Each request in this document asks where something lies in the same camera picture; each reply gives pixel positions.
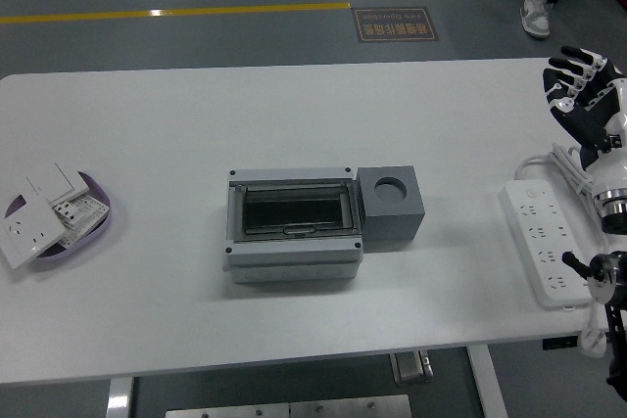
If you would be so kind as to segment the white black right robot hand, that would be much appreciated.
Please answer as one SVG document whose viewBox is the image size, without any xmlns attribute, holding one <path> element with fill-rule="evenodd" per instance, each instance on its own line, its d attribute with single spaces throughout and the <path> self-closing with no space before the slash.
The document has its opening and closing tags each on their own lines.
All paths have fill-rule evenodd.
<svg viewBox="0 0 627 418">
<path fill-rule="evenodd" d="M 549 59 L 543 85 L 555 120 L 581 146 L 593 195 L 626 188 L 626 74 L 610 59 L 563 46 Z"/>
</svg>

